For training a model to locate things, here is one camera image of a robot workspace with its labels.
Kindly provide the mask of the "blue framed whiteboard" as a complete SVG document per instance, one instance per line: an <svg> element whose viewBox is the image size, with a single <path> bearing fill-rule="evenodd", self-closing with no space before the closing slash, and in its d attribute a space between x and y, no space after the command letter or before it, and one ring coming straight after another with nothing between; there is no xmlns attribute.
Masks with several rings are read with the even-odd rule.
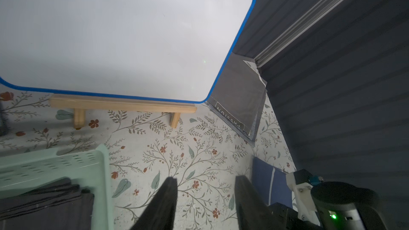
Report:
<svg viewBox="0 0 409 230"><path fill-rule="evenodd" d="M256 0L1 0L1 83L202 103Z"/></svg>

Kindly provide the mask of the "dark grey checked pillowcase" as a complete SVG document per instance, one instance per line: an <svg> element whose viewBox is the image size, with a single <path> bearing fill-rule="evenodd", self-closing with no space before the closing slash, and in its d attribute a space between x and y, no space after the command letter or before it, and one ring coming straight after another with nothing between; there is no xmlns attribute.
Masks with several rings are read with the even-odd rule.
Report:
<svg viewBox="0 0 409 230"><path fill-rule="evenodd" d="M90 230L94 194L62 178L1 199L2 230Z"/></svg>

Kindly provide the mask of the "mint green plastic basket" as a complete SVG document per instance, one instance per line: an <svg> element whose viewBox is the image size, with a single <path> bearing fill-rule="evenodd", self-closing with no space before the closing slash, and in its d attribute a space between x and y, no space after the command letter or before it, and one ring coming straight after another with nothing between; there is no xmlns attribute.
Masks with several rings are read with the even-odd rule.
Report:
<svg viewBox="0 0 409 230"><path fill-rule="evenodd" d="M23 194L67 177L89 189L95 197L92 229L114 229L109 152L104 144L96 149L60 155L57 149L1 158L1 198Z"/></svg>

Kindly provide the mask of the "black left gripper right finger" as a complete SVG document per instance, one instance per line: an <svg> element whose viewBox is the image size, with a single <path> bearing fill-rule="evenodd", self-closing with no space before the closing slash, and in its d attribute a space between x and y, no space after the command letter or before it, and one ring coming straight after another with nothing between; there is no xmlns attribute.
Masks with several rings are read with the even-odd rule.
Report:
<svg viewBox="0 0 409 230"><path fill-rule="evenodd" d="M236 214L240 230L273 230L275 220L246 176L235 178Z"/></svg>

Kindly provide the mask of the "navy blue striped pillowcase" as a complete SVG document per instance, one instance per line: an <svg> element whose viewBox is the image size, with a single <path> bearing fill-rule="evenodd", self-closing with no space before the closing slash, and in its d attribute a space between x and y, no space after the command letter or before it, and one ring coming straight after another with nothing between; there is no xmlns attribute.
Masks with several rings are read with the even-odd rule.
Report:
<svg viewBox="0 0 409 230"><path fill-rule="evenodd" d="M254 157L251 182L262 201L270 206L280 203L292 208L292 191L286 182L286 173Z"/></svg>

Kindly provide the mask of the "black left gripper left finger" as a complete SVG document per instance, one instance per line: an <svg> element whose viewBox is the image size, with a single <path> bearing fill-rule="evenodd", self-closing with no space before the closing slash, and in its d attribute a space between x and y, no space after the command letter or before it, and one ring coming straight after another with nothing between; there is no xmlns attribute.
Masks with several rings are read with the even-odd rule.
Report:
<svg viewBox="0 0 409 230"><path fill-rule="evenodd" d="M131 230L172 230L177 206L177 179L167 177Z"/></svg>

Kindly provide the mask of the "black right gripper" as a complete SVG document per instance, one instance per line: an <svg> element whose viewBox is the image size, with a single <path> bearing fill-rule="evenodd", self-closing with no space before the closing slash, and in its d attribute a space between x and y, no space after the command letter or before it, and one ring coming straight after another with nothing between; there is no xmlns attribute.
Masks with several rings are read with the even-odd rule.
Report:
<svg viewBox="0 0 409 230"><path fill-rule="evenodd" d="M386 230L375 191L326 182L302 169L286 175L297 210L274 203L269 210L280 230Z"/></svg>

